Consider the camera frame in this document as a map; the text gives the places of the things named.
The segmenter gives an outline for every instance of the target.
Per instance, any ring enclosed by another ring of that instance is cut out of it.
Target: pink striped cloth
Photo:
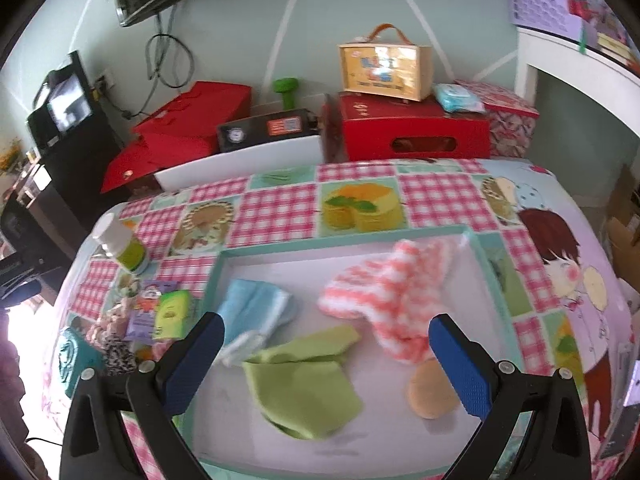
[[[367,260],[338,274],[318,307],[341,319],[366,318],[377,342],[394,359],[415,364],[432,357],[427,331],[447,311],[442,284],[456,252],[452,237],[400,240],[386,259]]]

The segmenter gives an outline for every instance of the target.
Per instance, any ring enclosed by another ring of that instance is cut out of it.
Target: light green wall
[[[194,52],[196,78],[240,82],[254,87],[254,104],[276,101],[260,95],[276,32],[288,0],[186,0],[178,8],[174,33]],[[413,0],[433,29],[454,75],[472,78],[516,49],[516,30],[509,22],[508,0]],[[129,28],[117,23],[113,0],[48,0],[20,38],[0,73],[0,138],[21,135],[26,111],[45,74],[72,45],[80,51],[90,78],[109,67],[116,79],[114,99],[139,107],[149,88],[144,47],[154,21]],[[302,79],[300,95],[340,89],[337,45],[364,36],[383,22],[400,27],[415,43],[432,44],[406,0],[297,0],[274,66],[274,78]],[[434,56],[436,79],[448,80]],[[511,60],[485,80],[513,87]],[[175,93],[161,88],[150,110]],[[127,125],[111,114],[123,133]]]
[[[555,173],[570,195],[604,204],[622,164],[634,160],[640,139],[597,102],[542,72],[536,108],[540,119],[530,160]]]

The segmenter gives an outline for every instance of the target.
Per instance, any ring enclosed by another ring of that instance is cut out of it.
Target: light blue cloth
[[[240,365],[263,349],[274,330],[297,311],[291,295],[273,283],[232,280],[218,309],[225,322],[225,342],[216,360]]]

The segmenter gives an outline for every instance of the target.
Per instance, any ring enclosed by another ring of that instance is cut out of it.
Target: white bottle cap
[[[123,225],[114,213],[102,215],[91,232],[91,236],[116,258],[127,248],[132,235],[131,229]]]

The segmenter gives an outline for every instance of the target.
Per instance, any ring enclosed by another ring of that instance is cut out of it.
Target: green napkin
[[[359,339],[351,325],[340,325],[267,348],[242,363],[265,418],[303,440],[326,438],[355,418],[362,402],[340,364]]]

